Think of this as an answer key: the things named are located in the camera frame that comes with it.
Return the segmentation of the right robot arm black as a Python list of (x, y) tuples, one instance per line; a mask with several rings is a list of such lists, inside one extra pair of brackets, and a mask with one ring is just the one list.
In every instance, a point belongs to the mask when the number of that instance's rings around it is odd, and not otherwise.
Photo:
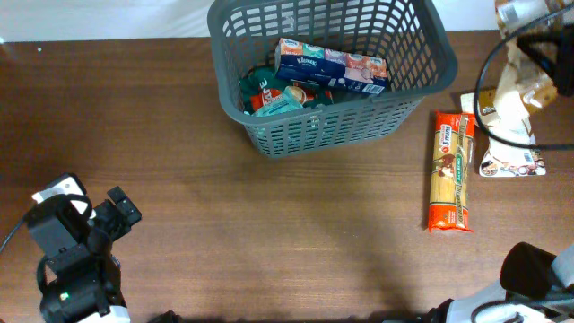
[[(558, 93), (573, 94), (573, 26), (561, 31), (510, 33), (489, 53), (474, 92), (482, 87), (491, 61), (513, 39), (526, 56), (549, 73)], [(473, 296), (442, 302), (419, 322), (563, 322), (573, 317), (573, 248), (554, 255), (526, 242), (506, 256), (500, 278)]]

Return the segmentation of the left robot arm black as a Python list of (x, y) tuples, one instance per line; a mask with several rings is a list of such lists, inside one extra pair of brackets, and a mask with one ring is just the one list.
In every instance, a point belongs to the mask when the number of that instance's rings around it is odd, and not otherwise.
[(24, 215), (43, 251), (36, 272), (46, 322), (128, 322), (120, 262), (113, 242), (142, 220), (127, 194), (114, 187), (94, 205), (73, 173), (63, 173), (32, 195)]

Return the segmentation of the green Nescafe coffee bag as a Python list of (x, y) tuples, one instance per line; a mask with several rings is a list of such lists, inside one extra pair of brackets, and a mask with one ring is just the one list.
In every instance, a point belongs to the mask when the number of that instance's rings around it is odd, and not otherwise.
[(334, 103), (332, 93), (323, 87), (299, 81), (288, 81), (277, 78), (271, 66), (260, 66), (251, 69), (248, 74), (239, 80), (243, 113), (254, 115), (250, 98), (258, 95), (263, 89), (277, 89), (283, 91), (287, 86), (300, 87), (307, 95), (302, 109), (314, 109), (318, 106), (328, 106)]

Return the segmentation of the beige snack pouch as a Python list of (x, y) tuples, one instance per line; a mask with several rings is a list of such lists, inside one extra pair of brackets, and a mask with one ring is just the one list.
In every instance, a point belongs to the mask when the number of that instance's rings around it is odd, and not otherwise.
[[(565, 8), (564, 0), (496, 0), (495, 15), (500, 35), (511, 32), (532, 20)], [(551, 77), (528, 57), (513, 39), (506, 44), (507, 63), (500, 76), (493, 111), (484, 112), (481, 120), (488, 127), (529, 125), (531, 115), (548, 107), (558, 96)]]
[[(534, 144), (535, 136), (528, 118), (509, 125), (499, 117), (494, 107), (495, 92), (495, 89), (489, 89), (479, 94), (478, 107), (483, 123), (495, 135), (512, 142), (528, 139), (529, 144)], [(544, 176), (546, 165), (539, 150), (517, 148), (490, 138), (480, 162), (479, 174), (487, 178)]]

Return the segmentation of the orange San Remo spaghetti pack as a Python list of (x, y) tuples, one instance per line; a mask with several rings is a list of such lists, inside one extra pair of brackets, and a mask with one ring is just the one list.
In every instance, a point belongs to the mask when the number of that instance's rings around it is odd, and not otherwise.
[(475, 117), (436, 113), (430, 177), (430, 231), (471, 231), (467, 206), (468, 171), (474, 148)]

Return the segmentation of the mint toilet wipes pack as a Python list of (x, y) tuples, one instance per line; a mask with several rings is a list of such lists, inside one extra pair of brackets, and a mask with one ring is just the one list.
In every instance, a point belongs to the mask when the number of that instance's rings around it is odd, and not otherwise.
[(256, 117), (268, 117), (302, 109), (306, 93), (297, 86), (287, 86), (283, 91), (263, 89), (252, 96), (250, 102)]

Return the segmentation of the blue Kleenex tissue multipack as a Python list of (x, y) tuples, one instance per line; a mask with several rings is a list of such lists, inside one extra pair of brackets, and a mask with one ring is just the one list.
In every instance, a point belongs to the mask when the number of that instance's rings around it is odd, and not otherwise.
[(274, 52), (277, 78), (332, 89), (381, 94), (389, 85), (387, 61), (280, 38)]

